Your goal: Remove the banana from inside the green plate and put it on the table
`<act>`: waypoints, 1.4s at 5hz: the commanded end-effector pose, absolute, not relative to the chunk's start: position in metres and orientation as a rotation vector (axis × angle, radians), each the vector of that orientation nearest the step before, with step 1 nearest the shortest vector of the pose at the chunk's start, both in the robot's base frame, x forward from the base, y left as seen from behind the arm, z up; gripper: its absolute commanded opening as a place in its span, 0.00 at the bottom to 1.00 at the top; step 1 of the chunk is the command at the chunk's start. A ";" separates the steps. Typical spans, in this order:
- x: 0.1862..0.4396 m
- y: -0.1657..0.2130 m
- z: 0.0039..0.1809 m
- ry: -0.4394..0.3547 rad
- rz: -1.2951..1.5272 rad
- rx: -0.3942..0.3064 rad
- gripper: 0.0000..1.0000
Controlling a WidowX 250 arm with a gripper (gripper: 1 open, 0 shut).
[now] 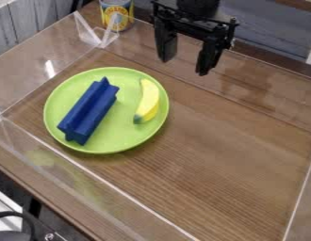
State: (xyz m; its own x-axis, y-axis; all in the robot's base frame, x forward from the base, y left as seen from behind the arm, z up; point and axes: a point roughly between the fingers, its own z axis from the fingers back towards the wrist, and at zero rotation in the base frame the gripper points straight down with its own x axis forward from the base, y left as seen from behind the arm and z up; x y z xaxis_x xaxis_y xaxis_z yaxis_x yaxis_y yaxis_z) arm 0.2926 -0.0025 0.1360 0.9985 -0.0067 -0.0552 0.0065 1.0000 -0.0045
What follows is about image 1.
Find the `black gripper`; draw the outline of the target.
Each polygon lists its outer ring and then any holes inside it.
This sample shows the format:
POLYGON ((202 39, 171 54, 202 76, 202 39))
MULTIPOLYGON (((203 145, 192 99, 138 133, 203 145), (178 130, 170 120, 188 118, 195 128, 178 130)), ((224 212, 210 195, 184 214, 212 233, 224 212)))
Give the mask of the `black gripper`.
POLYGON ((159 58, 168 62, 176 56, 176 31, 206 39, 195 71, 200 76, 207 75, 216 67, 223 50, 234 46, 239 21, 219 9, 220 0, 152 0, 152 5, 159 58))

